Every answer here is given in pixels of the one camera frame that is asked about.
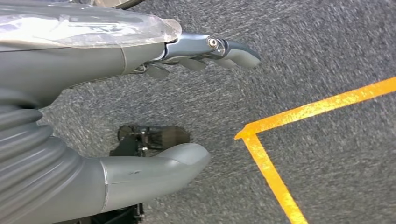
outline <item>robotic finger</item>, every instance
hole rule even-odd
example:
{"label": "robotic finger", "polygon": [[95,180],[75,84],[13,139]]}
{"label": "robotic finger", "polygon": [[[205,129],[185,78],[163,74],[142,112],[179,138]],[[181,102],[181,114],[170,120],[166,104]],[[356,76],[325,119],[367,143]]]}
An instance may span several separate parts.
{"label": "robotic finger", "polygon": [[206,68],[206,61],[214,61],[225,68],[254,68],[260,60],[260,56],[246,45],[213,35],[182,33],[177,40],[165,44],[159,57],[148,62],[147,73],[156,78],[166,77],[169,72],[159,64],[180,64],[197,71]]}

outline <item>floor marking line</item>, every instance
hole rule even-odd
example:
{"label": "floor marking line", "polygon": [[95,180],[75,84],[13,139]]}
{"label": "floor marking line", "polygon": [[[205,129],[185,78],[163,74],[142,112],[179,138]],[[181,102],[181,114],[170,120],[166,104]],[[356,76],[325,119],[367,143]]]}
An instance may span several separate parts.
{"label": "floor marking line", "polygon": [[243,141],[290,222],[308,224],[257,135],[244,137]]}
{"label": "floor marking line", "polygon": [[245,127],[235,136],[235,139],[237,140],[246,136],[251,136],[275,127],[309,118],[351,104],[356,104],[394,91],[396,91],[396,77],[370,84],[352,91],[344,92],[333,97],[306,104],[304,106],[252,122],[245,125]]}
{"label": "floor marking line", "polygon": [[257,137],[257,134],[395,91],[396,77],[393,77],[252,122],[245,125],[235,136],[235,140],[243,139],[291,224],[308,224],[308,222],[282,181],[278,171],[265,151],[264,146]]}

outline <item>bolt head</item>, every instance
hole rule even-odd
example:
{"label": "bolt head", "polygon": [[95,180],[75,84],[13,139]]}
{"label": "bolt head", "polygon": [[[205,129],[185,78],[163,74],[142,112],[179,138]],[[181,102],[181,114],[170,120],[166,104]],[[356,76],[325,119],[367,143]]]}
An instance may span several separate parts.
{"label": "bolt head", "polygon": [[217,48],[218,44],[219,44],[219,42],[217,41],[216,38],[213,38],[213,37],[208,38],[209,47],[215,49],[215,48]]}

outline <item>gray surface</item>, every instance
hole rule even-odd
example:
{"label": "gray surface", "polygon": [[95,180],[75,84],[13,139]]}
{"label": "gray surface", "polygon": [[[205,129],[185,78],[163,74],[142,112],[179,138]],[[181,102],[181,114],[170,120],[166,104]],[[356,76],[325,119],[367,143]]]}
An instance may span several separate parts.
{"label": "gray surface", "polygon": [[[147,0],[135,10],[248,43],[257,69],[173,68],[68,90],[46,121],[82,154],[107,155],[125,123],[179,125],[212,153],[189,188],[149,203],[148,224],[288,223],[247,149],[244,124],[393,77],[396,4],[372,0]],[[396,94],[260,135],[310,223],[396,221]]]}
{"label": "gray surface", "polygon": [[152,157],[103,157],[100,164],[105,171],[106,202],[102,212],[177,192],[209,161],[208,151],[194,143],[171,147]]}

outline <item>transparent plastic wrap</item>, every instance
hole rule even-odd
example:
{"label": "transparent plastic wrap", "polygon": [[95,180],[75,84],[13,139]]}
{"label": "transparent plastic wrap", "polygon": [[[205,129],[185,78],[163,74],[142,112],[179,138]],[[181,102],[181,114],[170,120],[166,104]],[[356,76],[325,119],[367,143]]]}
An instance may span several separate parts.
{"label": "transparent plastic wrap", "polygon": [[99,7],[113,8],[123,4],[127,4],[128,2],[133,2],[134,4],[136,4],[144,0],[29,0],[29,1],[78,3],[78,4],[99,6]]}
{"label": "transparent plastic wrap", "polygon": [[177,39],[176,20],[59,2],[0,0],[0,43],[74,48],[131,47]]}

